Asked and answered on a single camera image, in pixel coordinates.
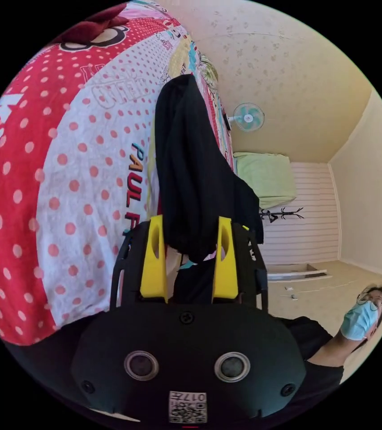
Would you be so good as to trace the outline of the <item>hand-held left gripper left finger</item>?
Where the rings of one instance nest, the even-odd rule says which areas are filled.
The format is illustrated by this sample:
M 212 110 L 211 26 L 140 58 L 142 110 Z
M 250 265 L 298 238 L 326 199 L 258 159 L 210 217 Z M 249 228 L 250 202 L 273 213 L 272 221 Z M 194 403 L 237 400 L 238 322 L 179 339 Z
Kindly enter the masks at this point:
M 144 300 L 168 303 L 166 247 L 161 215 L 152 217 L 149 222 L 140 295 Z

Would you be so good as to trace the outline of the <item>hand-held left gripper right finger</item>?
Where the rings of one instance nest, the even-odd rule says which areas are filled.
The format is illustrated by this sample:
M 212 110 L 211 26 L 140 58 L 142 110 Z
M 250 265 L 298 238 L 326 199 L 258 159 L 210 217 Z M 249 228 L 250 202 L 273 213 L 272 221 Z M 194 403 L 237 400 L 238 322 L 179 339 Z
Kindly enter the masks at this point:
M 213 300 L 235 300 L 238 296 L 238 280 L 232 222 L 219 217 L 218 237 L 213 278 Z

